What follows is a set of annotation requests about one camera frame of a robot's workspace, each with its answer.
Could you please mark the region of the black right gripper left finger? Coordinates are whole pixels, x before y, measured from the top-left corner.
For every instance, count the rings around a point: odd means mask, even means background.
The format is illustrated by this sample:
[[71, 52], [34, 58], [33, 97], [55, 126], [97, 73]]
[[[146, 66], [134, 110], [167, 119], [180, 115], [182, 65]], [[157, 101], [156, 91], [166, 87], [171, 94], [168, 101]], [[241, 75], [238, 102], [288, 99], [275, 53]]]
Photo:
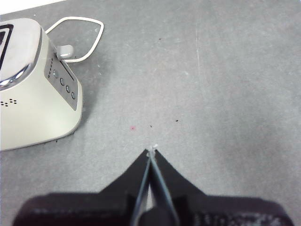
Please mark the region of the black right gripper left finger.
[[139, 210], [149, 169], [144, 150], [117, 179], [99, 192], [48, 193], [28, 199], [15, 226], [128, 226]]

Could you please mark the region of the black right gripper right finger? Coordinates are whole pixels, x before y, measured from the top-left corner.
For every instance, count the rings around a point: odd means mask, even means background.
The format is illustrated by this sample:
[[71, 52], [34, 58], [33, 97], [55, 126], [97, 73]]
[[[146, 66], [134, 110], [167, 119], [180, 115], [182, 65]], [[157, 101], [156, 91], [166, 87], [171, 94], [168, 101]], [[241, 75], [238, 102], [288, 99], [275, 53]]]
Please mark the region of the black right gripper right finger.
[[150, 152], [153, 184], [179, 226], [292, 226], [277, 202], [208, 195], [184, 178], [156, 149]]

